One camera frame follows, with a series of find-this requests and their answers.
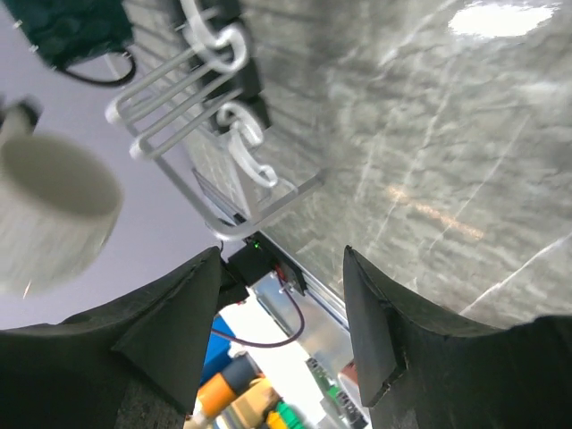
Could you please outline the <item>dark green mug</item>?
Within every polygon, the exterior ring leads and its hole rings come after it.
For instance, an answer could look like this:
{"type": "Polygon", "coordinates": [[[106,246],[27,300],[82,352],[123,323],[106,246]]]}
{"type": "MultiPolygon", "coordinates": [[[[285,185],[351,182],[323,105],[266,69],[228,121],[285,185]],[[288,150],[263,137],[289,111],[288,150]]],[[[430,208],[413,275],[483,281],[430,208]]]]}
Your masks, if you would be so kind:
{"type": "Polygon", "coordinates": [[[133,81],[137,63],[129,47],[132,24],[121,1],[4,1],[5,9],[44,65],[95,87],[119,88],[133,81]],[[121,55],[129,71],[117,80],[94,80],[71,67],[104,55],[121,55]]]}

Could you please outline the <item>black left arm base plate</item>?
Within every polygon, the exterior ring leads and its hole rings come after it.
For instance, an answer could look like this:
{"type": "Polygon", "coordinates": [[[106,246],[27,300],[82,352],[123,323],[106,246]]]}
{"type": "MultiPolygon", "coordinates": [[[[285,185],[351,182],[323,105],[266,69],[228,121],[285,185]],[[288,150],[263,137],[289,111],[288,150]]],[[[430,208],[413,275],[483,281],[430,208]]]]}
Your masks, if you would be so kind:
{"type": "Polygon", "coordinates": [[[261,232],[245,240],[245,246],[222,260],[221,288],[217,309],[244,301],[247,288],[254,286],[269,273],[304,296],[307,282],[299,266],[261,232]]]}

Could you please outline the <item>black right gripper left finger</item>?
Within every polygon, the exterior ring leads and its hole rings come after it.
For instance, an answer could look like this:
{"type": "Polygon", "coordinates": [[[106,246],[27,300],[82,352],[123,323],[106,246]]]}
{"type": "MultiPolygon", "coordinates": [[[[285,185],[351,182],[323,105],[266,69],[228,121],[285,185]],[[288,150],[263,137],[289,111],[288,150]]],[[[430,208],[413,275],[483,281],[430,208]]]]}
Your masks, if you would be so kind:
{"type": "Polygon", "coordinates": [[[2,331],[2,427],[183,427],[221,276],[219,249],[209,248],[59,324],[2,331]]]}

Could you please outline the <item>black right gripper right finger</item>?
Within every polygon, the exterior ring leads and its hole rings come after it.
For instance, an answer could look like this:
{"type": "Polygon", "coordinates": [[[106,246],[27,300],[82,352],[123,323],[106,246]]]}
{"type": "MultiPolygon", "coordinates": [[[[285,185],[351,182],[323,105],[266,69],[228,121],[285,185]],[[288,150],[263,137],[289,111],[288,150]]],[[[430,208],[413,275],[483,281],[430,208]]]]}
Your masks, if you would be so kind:
{"type": "Polygon", "coordinates": [[[568,428],[571,319],[499,329],[440,307],[345,248],[358,388],[375,428],[568,428]]]}

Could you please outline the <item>silver wire dish rack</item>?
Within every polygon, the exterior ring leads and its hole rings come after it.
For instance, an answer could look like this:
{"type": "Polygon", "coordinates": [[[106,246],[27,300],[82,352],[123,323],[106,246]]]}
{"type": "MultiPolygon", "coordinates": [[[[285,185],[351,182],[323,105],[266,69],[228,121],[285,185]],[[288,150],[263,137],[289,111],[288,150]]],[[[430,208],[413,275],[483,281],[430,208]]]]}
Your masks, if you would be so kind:
{"type": "Polygon", "coordinates": [[[130,155],[156,164],[222,241],[243,240],[324,183],[271,138],[255,47],[238,1],[127,1],[139,76],[105,115],[130,155]]]}

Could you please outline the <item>beige speckled round mug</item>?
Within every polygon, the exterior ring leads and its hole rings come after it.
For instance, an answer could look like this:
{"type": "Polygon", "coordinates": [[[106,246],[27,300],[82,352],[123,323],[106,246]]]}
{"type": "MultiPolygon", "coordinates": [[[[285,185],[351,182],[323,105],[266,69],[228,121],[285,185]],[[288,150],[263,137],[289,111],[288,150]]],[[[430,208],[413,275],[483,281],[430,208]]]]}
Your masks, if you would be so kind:
{"type": "Polygon", "coordinates": [[[113,172],[74,141],[36,129],[29,99],[1,121],[1,290],[50,289],[83,273],[101,253],[122,209],[113,172]]]}

